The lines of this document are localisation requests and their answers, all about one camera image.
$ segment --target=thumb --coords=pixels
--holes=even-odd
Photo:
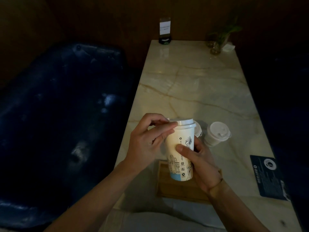
[[[197,161],[198,159],[198,156],[196,155],[196,153],[191,150],[190,148],[184,146],[184,145],[181,145],[181,144],[177,144],[176,145],[176,151],[186,157],[187,159],[191,160],[191,162],[194,164],[194,162]]]

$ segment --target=wooden coaster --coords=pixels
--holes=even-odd
[[[194,179],[176,181],[171,178],[167,161],[159,161],[157,196],[185,201],[210,203],[206,194],[199,188]]]

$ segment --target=right hand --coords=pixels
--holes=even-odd
[[[176,151],[191,160],[194,164],[193,176],[197,184],[205,193],[209,193],[211,188],[222,181],[222,176],[219,173],[219,168],[214,163],[214,158],[211,155],[210,149],[196,136],[194,136],[194,148],[198,152],[178,144],[176,146]]]

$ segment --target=marble tabletop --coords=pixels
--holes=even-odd
[[[235,51],[213,56],[203,41],[161,45],[153,40],[115,165],[125,158],[130,133],[145,113],[190,117],[203,131],[214,121],[227,124],[232,137],[211,148],[225,181],[270,231],[301,231],[290,202],[259,194],[250,155],[274,156]],[[164,145],[159,159],[166,160]],[[156,197],[157,166],[141,172],[115,208],[163,212],[223,228],[211,205]]]

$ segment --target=paper cup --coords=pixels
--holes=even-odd
[[[224,142],[231,137],[228,126],[222,122],[213,122],[207,127],[207,134],[204,143],[209,147],[214,147],[220,142]]]
[[[176,151],[176,145],[182,144],[191,150],[194,149],[194,128],[196,127],[193,119],[171,119],[177,121],[178,126],[175,132],[165,140],[168,168],[174,180],[187,181],[193,177],[192,163]]]

